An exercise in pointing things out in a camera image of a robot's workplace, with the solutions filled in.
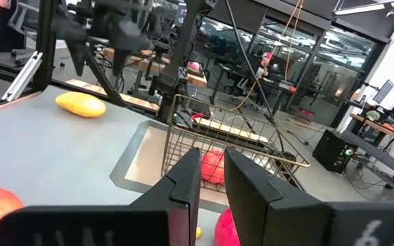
floor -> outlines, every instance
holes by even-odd
[[[57,68],[53,72],[53,78],[60,81],[67,81],[69,79],[81,79],[88,83],[96,83],[92,72],[88,67],[85,67],[84,74],[81,78],[77,77],[73,68],[72,62],[69,59],[68,51],[62,49],[56,51],[56,62],[64,62],[66,66],[64,68]],[[0,54],[0,62],[5,64],[12,64],[9,54]],[[124,71],[124,91],[129,90],[135,81],[135,71],[126,68]],[[0,96],[7,90],[9,84],[5,81],[0,81]],[[196,97],[208,101],[209,96],[212,93],[210,88],[194,88],[189,87],[190,93],[196,92]],[[271,98],[269,101],[270,106],[274,105],[275,98]],[[216,106],[224,109],[233,109],[238,102],[233,102],[229,95],[218,93],[217,99],[215,100]],[[262,112],[257,112],[251,107],[241,107],[240,111],[249,117],[256,118],[266,122]],[[290,115],[283,112],[279,112],[275,115],[278,129],[284,135],[286,139],[292,144],[292,146],[298,150],[302,156],[311,164],[309,168],[301,168],[296,174],[296,178],[300,181],[307,193],[312,196],[327,202],[349,202],[349,201],[361,201],[368,202],[369,200],[380,200],[381,197],[386,195],[386,191],[382,188],[383,182],[380,179],[366,171],[364,174],[356,171],[355,164],[350,163],[347,167],[347,175],[342,176],[332,172],[326,171],[320,163],[318,163],[311,155],[312,150],[317,145],[321,138],[321,134],[327,127],[312,123],[309,126],[297,124],[293,121]],[[287,130],[290,130],[301,140],[307,139],[309,146],[305,146],[299,141],[294,135],[289,134]],[[377,162],[376,165],[384,172],[390,173],[383,164]],[[139,196],[140,193],[135,193],[133,200]],[[198,245],[212,245],[213,240],[213,227],[217,219],[217,213],[200,209],[199,214],[199,226],[203,229],[203,236]]]

computer tower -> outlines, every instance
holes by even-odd
[[[313,151],[313,157],[328,171],[341,174],[357,146],[347,143],[336,131],[326,130]]]

wire basket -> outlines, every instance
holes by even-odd
[[[167,123],[162,176],[190,148],[197,147],[202,155],[202,187],[226,193],[224,150],[232,146],[266,169],[269,177],[277,176],[302,188],[294,174],[310,164],[269,122],[176,95]]]

gray floor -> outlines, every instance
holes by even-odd
[[[69,79],[74,79],[77,78],[75,74],[75,70],[73,68],[72,62],[68,59],[68,52],[65,50],[58,50],[56,53],[56,57],[58,58],[57,62],[65,62],[66,67],[65,68],[57,68],[54,70],[53,73],[53,78],[58,79],[61,81],[66,81]],[[0,62],[6,63],[6,64],[11,64],[11,59],[8,54],[0,54]],[[89,70],[88,67],[85,67],[85,73],[81,78],[83,81],[89,82],[89,83],[96,83],[96,79],[94,78],[92,72]],[[125,87],[124,90],[127,91],[130,89],[130,87],[133,85],[135,81],[135,71],[131,69],[126,69],[124,72],[124,79],[125,79]],[[0,81],[0,96],[2,96],[2,93],[8,88],[8,83],[4,81]],[[209,88],[198,88],[197,89],[197,97],[202,100],[208,100],[209,95],[211,95],[212,91]],[[235,103],[230,100],[230,96],[219,93],[218,94],[218,99],[216,100],[216,105],[218,107],[223,107],[227,109],[231,109],[235,106]],[[263,114],[261,112],[256,112],[254,110],[251,110],[249,107],[248,108],[241,108],[241,111],[245,115],[249,115],[250,117],[258,118],[261,120],[265,120],[263,117]],[[371,186],[371,184],[377,183],[379,178],[375,177],[373,174],[369,173],[369,171],[366,171],[363,174],[363,179],[359,180],[358,179],[358,174],[355,172],[355,166],[353,163],[350,163],[348,166],[348,175],[347,176],[342,176],[338,175],[332,172],[326,171],[311,155],[311,148],[314,148],[317,145],[317,142],[319,141],[321,137],[321,133],[324,131],[325,127],[323,127],[320,124],[312,123],[310,127],[303,127],[299,126],[297,124],[291,123],[289,120],[291,119],[290,115],[286,115],[285,113],[277,113],[275,115],[276,121],[278,123],[278,127],[281,130],[281,132],[284,134],[284,136],[290,140],[290,142],[294,145],[294,147],[299,150],[302,155],[305,156],[305,158],[310,162],[311,167],[310,168],[302,168],[298,171],[298,174],[296,175],[298,180],[302,183],[302,186],[306,189],[306,191],[311,194],[312,196],[323,200],[323,201],[328,201],[328,202],[333,202],[333,201],[362,201],[362,202],[368,202],[369,200],[380,200],[383,195],[386,194],[384,192],[383,188],[381,185],[383,183],[378,183],[378,185],[374,185],[370,188],[366,188],[368,186]],[[289,129],[291,132],[294,132],[296,135],[300,136],[301,138],[309,139],[309,143],[311,146],[306,147],[302,143],[300,143],[293,135],[290,135],[286,133],[286,130]],[[390,172],[390,170],[387,170],[385,167],[382,167],[381,163],[377,163],[377,165],[381,168],[384,168],[385,172]],[[0,182],[4,181],[5,176],[2,175],[0,176]],[[19,186],[19,189],[26,189],[27,187],[25,185]],[[41,197],[40,200],[43,202],[43,204],[67,204],[71,203],[70,200],[72,197],[57,197],[56,199],[53,198],[53,196],[49,195],[48,193],[43,193],[39,192],[38,187],[30,187],[28,188],[29,192],[31,192],[31,195],[29,197],[33,196],[39,196]],[[132,191],[120,191],[123,194],[123,198],[121,200],[116,200],[116,201],[110,201],[107,202],[107,204],[117,204],[119,202],[123,203],[129,203],[136,199],[140,194],[135,193]],[[103,195],[103,192],[100,190],[93,190],[92,194],[87,196],[85,200],[76,200],[76,203],[82,202],[83,204],[100,204],[104,202],[101,199],[101,196]],[[217,219],[217,215],[214,212],[208,211],[208,210],[202,210],[200,209],[200,216],[199,216],[199,226],[203,229],[203,236],[201,239],[199,239],[199,245],[212,245],[213,241],[213,227],[215,225]]]

